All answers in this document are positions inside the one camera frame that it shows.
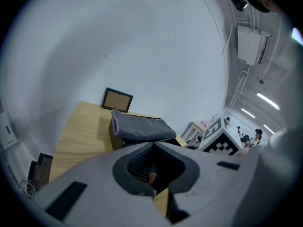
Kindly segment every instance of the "ceiling light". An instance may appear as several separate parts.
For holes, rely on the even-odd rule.
[[[297,42],[299,42],[301,45],[303,45],[303,39],[302,39],[298,29],[296,29],[296,28],[293,29],[292,38],[294,38]]]
[[[255,116],[253,116],[251,113],[247,112],[245,109],[241,109],[242,111],[244,111],[245,113],[249,114],[251,117],[255,118]]]
[[[268,102],[270,105],[272,105],[273,107],[275,107],[277,110],[280,110],[278,105],[276,105],[273,101],[271,101],[270,99],[268,99],[267,97],[265,97],[264,95],[258,93],[257,96],[261,97],[262,99],[264,99],[266,102]]]
[[[238,120],[236,120],[234,117],[231,117],[232,119],[234,119],[235,121],[239,122]]]
[[[275,134],[270,128],[268,128],[265,124],[263,125],[265,128],[267,128],[270,132],[272,132],[273,134]]]

